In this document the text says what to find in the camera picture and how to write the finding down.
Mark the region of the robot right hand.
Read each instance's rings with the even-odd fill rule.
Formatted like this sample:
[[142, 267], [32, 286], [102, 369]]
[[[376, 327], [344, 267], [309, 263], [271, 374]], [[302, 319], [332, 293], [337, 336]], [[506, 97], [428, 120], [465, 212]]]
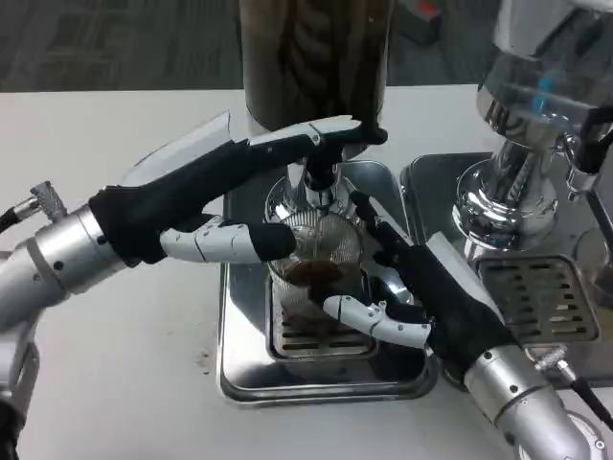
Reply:
[[461, 374], [487, 353], [518, 350], [490, 295], [444, 236], [413, 244], [372, 196], [353, 192], [350, 199], [379, 245], [375, 263], [395, 271], [419, 305], [401, 306], [385, 283], [371, 276], [362, 296], [334, 287], [313, 289], [310, 297], [325, 313], [380, 342], [431, 352]]

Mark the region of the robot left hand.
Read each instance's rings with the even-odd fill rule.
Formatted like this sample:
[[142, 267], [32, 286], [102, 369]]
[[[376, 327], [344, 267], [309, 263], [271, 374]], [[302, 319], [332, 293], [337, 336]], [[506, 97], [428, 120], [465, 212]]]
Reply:
[[250, 139], [230, 135], [230, 114], [147, 154], [119, 185], [88, 201], [110, 247], [129, 267], [171, 257], [190, 262], [251, 264], [288, 257], [296, 248], [283, 223], [231, 223], [207, 215], [206, 205], [250, 179], [302, 159], [339, 162], [343, 147], [381, 145], [388, 134], [351, 115], [268, 131]]

